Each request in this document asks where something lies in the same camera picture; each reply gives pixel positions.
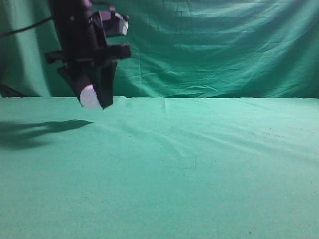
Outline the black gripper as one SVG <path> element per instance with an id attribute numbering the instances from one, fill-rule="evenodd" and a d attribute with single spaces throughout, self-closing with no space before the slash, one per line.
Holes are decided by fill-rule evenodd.
<path id="1" fill-rule="evenodd" d="M 129 58 L 131 49 L 127 43 L 108 44 L 109 37 L 104 38 L 96 32 L 90 17 L 97 12 L 93 10 L 94 5 L 104 4 L 106 10 L 115 9 L 115 7 L 96 0 L 50 0 L 48 4 L 60 50 L 46 53 L 47 63 L 110 61 L 98 66 L 95 85 L 100 106 L 103 109 L 109 107 L 113 104 L 117 59 Z M 93 85 L 80 69 L 64 66 L 58 68 L 57 72 L 68 83 L 78 101 L 82 89 L 87 85 Z"/>

